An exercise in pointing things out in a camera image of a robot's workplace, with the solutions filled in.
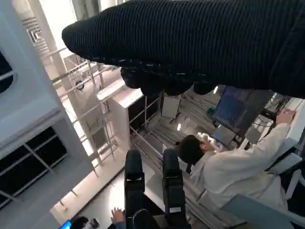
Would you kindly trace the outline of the black knitted gloved right hand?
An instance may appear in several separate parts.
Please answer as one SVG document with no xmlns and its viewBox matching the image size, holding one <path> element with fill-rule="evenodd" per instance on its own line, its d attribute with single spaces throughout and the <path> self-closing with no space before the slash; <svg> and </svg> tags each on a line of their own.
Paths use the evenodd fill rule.
<svg viewBox="0 0 305 229">
<path fill-rule="evenodd" d="M 61 35 L 72 53 L 119 66 L 144 95 L 227 85 L 305 96 L 302 0 L 131 0 Z"/>
</svg>

